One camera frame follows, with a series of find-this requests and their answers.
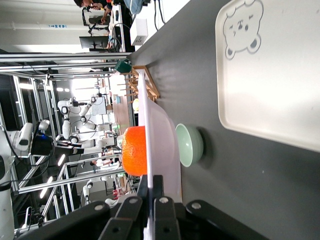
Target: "small bowl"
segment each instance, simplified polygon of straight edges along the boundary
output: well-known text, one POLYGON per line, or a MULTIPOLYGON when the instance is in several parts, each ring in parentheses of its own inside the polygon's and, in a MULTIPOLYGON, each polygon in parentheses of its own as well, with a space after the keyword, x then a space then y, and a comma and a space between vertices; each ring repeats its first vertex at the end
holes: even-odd
POLYGON ((199 131, 193 126, 179 123, 175 127, 178 139, 180 162, 185 167, 190 167, 201 158, 204 152, 204 141, 199 131))

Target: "orange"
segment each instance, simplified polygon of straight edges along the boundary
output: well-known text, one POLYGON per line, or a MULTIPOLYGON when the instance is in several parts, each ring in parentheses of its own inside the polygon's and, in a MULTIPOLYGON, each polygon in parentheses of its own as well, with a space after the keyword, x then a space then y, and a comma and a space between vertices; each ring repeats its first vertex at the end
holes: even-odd
POLYGON ((129 175, 147 174, 145 126, 131 126, 125 130, 122 139, 122 165, 129 175))

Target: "screw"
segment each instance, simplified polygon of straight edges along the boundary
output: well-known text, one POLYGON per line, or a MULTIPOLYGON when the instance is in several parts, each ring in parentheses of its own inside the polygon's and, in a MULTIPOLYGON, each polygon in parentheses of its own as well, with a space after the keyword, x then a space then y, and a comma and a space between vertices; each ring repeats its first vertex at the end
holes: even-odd
POLYGON ((169 202, 169 199, 166 198, 166 197, 161 197, 161 198, 159 199, 159 201, 160 201, 160 203, 162 203, 162 204, 166 204, 167 202, 169 202))
POLYGON ((200 205, 199 203, 197 203, 197 202, 194 202, 194 203, 192 203, 191 207, 192 207, 193 209, 200 209, 200 208, 201 208, 201 205, 200 205))
POLYGON ((99 204, 99 205, 97 205, 97 206, 94 207, 94 210, 99 211, 99 210, 101 210, 101 209, 103 209, 103 208, 104 208, 104 206, 101 205, 101 204, 99 204))
POLYGON ((135 204, 136 202, 138 202, 138 199, 136 199, 136 198, 131 198, 129 200, 129 203, 131 203, 131 204, 135 204))

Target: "white box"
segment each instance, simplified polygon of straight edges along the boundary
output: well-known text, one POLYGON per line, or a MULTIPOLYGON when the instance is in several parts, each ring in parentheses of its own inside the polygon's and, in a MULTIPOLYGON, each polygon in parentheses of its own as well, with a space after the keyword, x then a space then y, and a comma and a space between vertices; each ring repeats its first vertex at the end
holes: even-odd
POLYGON ((142 45, 148 37, 148 27, 146 19, 135 19, 130 28, 131 45, 142 45))

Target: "bear drawing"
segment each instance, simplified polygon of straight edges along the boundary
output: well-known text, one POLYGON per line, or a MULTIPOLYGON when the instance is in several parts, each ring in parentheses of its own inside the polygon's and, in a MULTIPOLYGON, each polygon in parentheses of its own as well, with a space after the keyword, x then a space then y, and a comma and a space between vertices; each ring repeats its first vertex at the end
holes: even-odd
POLYGON ((236 52, 248 50, 254 54, 261 45, 260 20, 264 6, 260 0, 246 0, 244 4, 227 13, 223 25, 226 41, 225 56, 231 60, 236 52))

